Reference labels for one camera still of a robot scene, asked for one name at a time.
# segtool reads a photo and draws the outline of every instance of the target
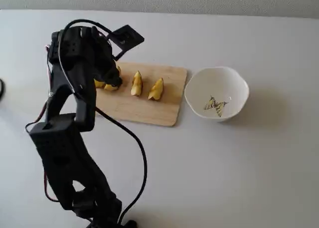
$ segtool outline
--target apple wedge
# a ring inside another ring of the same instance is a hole
[[[105,82],[99,82],[94,79],[95,88],[103,88],[105,85]]]
[[[121,76],[121,68],[120,68],[120,66],[116,66],[116,68],[118,69],[118,71],[120,73],[120,76]],[[111,84],[106,84],[105,87],[104,87],[104,90],[110,91],[110,92],[111,91],[116,91],[118,89],[119,89],[119,87],[114,87]]]
[[[142,88],[143,88],[142,75],[140,71],[137,71],[133,77],[131,95],[140,96],[140,94],[142,93]]]
[[[149,93],[149,100],[160,100],[164,89],[164,81],[163,78],[156,81],[154,86],[151,88]]]

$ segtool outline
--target black cable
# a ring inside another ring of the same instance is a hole
[[[62,45],[62,42],[63,42],[63,39],[64,39],[64,36],[65,36],[65,33],[66,31],[74,24],[76,23],[79,23],[79,22],[87,22],[87,23],[90,23],[90,24],[93,24],[95,25],[96,27],[102,29],[103,31],[107,32],[109,35],[112,34],[112,31],[110,31],[108,28],[104,27],[103,25],[101,25],[100,23],[98,22],[94,22],[94,21],[91,21],[91,20],[87,20],[87,19],[76,19],[74,21],[71,21],[70,23],[68,23],[66,25],[66,27],[64,28],[64,30],[61,32],[61,35],[60,35],[60,40],[59,40],[59,46],[58,46],[58,57],[59,57],[59,63],[60,63],[60,67],[64,73],[64,76],[66,78],[66,80],[68,81],[70,87],[71,87],[71,90],[73,91],[73,94],[75,96],[78,96],[79,98],[81,98],[85,103],[89,104],[82,96],[81,94],[79,93],[76,93],[75,90],[74,90],[74,87],[68,77],[68,75],[66,74],[65,72],[65,69],[63,67],[63,64],[62,64],[62,60],[61,60],[61,45]],[[124,211],[122,212],[122,214],[120,215],[120,218],[119,218],[119,221],[118,221],[118,224],[121,224],[122,223],[122,220],[123,220],[123,217],[125,216],[125,214],[129,211],[129,209],[138,201],[138,199],[141,197],[144,189],[145,189],[145,186],[146,186],[146,181],[147,181],[147,176],[148,176],[148,165],[147,165],[147,159],[146,159],[146,154],[145,154],[145,150],[144,150],[144,147],[141,143],[141,141],[139,140],[139,138],[130,130],[128,129],[127,127],[125,127],[124,125],[122,125],[120,122],[118,122],[117,120],[113,119],[112,117],[110,117],[109,115],[105,114],[102,110],[100,110],[98,107],[95,106],[95,110],[100,114],[102,115],[104,118],[106,118],[107,120],[109,120],[110,122],[112,122],[113,124],[117,125],[118,127],[120,127],[121,129],[123,129],[124,131],[126,131],[128,134],[130,134],[135,140],[136,142],[138,143],[139,147],[140,147],[140,150],[141,150],[141,153],[142,153],[142,157],[143,157],[143,164],[144,164],[144,177],[143,177],[143,183],[142,183],[142,186],[141,186],[141,189],[139,191],[139,193],[137,194],[137,196],[135,197],[135,199],[124,209]]]
[[[146,185],[146,180],[148,177],[148,162],[146,159],[146,154],[145,154],[145,150],[144,147],[141,143],[141,141],[139,140],[139,138],[127,127],[125,127],[124,125],[122,125],[120,122],[118,122],[117,120],[113,119],[112,117],[110,117],[109,115],[105,114],[102,110],[100,110],[98,107],[95,107],[95,111],[97,111],[100,115],[102,115],[104,118],[106,118],[107,120],[109,120],[110,122],[112,122],[113,124],[117,125],[118,127],[120,127],[121,129],[123,129],[124,131],[126,131],[128,134],[130,134],[138,143],[141,153],[142,153],[142,157],[143,157],[143,164],[144,164],[144,176],[143,176],[143,183],[141,186],[141,189],[139,191],[139,193],[137,194],[137,196],[135,197],[135,199],[125,208],[125,210],[122,212],[122,214],[120,215],[118,224],[122,223],[123,217],[125,216],[125,214],[129,211],[129,209],[134,206],[134,204],[138,201],[138,199],[141,197],[144,189],[145,189],[145,185]]]

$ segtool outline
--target robotic arm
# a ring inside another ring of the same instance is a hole
[[[95,26],[71,27],[77,22],[102,27],[109,35],[104,36]],[[109,39],[122,49],[119,55],[112,55]],[[58,201],[65,210],[72,210],[81,218],[93,218],[91,227],[123,227],[121,221],[118,223],[122,202],[88,154],[80,134],[94,128],[97,109],[94,79],[121,85],[115,61],[143,41],[144,38],[128,25],[111,32],[99,23],[85,19],[75,20],[64,30],[52,34],[48,60],[53,67],[46,118],[29,134]],[[60,114],[71,94],[76,98],[76,112]],[[75,191],[73,181],[80,182],[84,190]],[[125,227],[135,228],[137,224],[129,221]]]

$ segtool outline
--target white wall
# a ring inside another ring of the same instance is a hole
[[[96,9],[319,18],[319,0],[0,0],[0,8]]]

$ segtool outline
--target red wire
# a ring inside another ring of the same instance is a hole
[[[46,175],[46,172],[44,171],[44,193],[45,193],[45,196],[52,202],[59,202],[58,200],[55,200],[49,196],[47,187],[48,187],[48,177]]]

